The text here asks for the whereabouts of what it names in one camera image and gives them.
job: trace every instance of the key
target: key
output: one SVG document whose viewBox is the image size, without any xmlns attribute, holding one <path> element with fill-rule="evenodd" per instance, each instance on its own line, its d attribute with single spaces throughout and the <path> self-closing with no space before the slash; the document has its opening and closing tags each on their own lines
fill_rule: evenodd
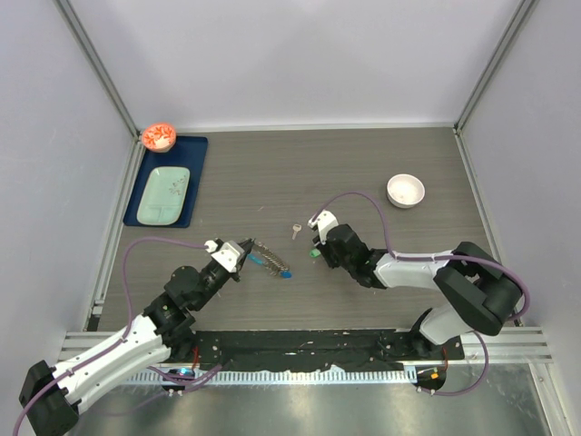
<svg viewBox="0 0 581 436">
<path fill-rule="evenodd" d="M 302 226 L 300 224 L 294 224 L 292 226 L 292 230 L 294 231 L 294 233 L 292 234 L 292 240 L 294 241 L 294 238 L 297 237 L 297 233 L 300 232 L 300 229 L 302 229 Z"/>
</svg>

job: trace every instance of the white wall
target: white wall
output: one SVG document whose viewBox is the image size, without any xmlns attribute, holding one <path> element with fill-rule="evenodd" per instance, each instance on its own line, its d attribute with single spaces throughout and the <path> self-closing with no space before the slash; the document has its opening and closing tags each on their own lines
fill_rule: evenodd
<svg viewBox="0 0 581 436">
<path fill-rule="evenodd" d="M 141 127 L 450 123 L 518 0 L 73 0 Z"/>
<path fill-rule="evenodd" d="M 577 419 L 580 16 L 578 0 L 539 2 L 465 134 L 504 258 L 531 287 L 527 320 L 543 326 Z"/>
<path fill-rule="evenodd" d="M 131 141 L 53 3 L 0 14 L 0 433 L 78 331 Z M 21 435 L 32 432 L 28 423 Z"/>
</svg>

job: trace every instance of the blue tray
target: blue tray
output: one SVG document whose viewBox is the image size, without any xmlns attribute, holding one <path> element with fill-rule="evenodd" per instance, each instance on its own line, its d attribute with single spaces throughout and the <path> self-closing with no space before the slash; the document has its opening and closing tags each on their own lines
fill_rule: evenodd
<svg viewBox="0 0 581 436">
<path fill-rule="evenodd" d="M 154 153 L 147 150 L 143 156 L 142 165 L 139 167 L 139 172 L 133 185 L 133 191 L 131 192 L 129 204 L 127 204 L 123 223 L 125 225 L 151 227 L 150 225 L 143 225 L 137 221 L 137 209 L 139 208 L 139 202 L 142 200 L 143 190 L 145 189 L 150 172 L 158 166 L 184 166 L 190 170 L 190 182 L 188 183 L 188 190 L 183 200 L 182 214 L 175 223 L 159 227 L 188 227 L 192 220 L 193 206 L 198 196 L 203 161 L 206 157 L 207 150 L 208 138 L 195 136 L 178 136 L 172 150 L 167 153 Z"/>
</svg>

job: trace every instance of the bowl of orange pieces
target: bowl of orange pieces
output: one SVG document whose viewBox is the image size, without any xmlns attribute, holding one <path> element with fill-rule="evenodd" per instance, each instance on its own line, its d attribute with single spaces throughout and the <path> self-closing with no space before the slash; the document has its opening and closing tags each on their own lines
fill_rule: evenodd
<svg viewBox="0 0 581 436">
<path fill-rule="evenodd" d="M 175 144 L 175 128 L 171 124 L 157 123 L 147 127 L 142 133 L 142 144 L 156 153 L 168 152 Z"/>
</svg>

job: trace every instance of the robotic arm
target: robotic arm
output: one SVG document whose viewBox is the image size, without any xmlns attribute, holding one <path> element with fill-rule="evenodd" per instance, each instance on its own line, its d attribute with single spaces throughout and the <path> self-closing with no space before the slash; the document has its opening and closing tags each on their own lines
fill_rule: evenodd
<svg viewBox="0 0 581 436">
<path fill-rule="evenodd" d="M 419 355 L 466 332 L 496 336 L 514 310 L 522 292 L 505 274 L 494 268 L 455 260 L 437 260 L 460 254 L 494 262 L 473 243 L 461 243 L 452 251 L 429 254 L 403 254 L 369 249 L 335 215 L 322 211 L 309 221 L 317 234 L 313 239 L 330 268 L 342 267 L 361 286 L 388 289 L 410 286 L 441 291 L 448 302 L 424 312 L 412 327 L 417 334 L 409 345 Z"/>
<path fill-rule="evenodd" d="M 239 272 L 253 245 L 253 240 L 208 241 L 207 251 L 212 260 L 199 272 L 191 266 L 175 270 L 164 292 L 133 319 L 129 334 L 116 348 L 104 353 L 123 338 L 125 328 L 53 368 L 46 361 L 31 367 L 19 397 L 23 407 L 44 386 L 67 372 L 72 373 L 30 408 L 27 416 L 34 432 L 38 436 L 65 434 L 81 413 L 136 372 L 169 358 L 183 359 L 195 341 L 190 329 L 195 322 L 191 311 L 199 311 L 230 279 L 240 280 Z M 82 369 L 73 370 L 83 362 L 86 365 Z"/>
</svg>

